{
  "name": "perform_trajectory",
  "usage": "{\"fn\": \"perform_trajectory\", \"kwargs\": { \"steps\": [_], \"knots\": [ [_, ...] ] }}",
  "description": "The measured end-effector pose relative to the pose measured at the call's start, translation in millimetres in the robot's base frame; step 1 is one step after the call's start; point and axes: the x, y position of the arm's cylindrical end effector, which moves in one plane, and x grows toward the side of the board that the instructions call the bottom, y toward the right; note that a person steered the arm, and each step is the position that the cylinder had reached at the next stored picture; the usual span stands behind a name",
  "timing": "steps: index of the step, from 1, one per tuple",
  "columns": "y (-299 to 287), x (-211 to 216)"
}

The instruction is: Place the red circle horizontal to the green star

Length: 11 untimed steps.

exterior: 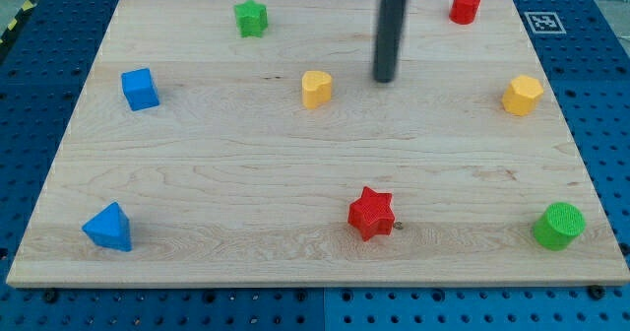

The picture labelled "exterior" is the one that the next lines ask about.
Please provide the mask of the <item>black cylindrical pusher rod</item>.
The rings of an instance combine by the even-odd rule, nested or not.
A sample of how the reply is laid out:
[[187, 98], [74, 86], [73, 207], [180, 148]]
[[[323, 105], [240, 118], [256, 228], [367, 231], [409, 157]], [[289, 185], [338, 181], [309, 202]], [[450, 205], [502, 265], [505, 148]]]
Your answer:
[[379, 0], [372, 76], [378, 83], [395, 79], [407, 0]]

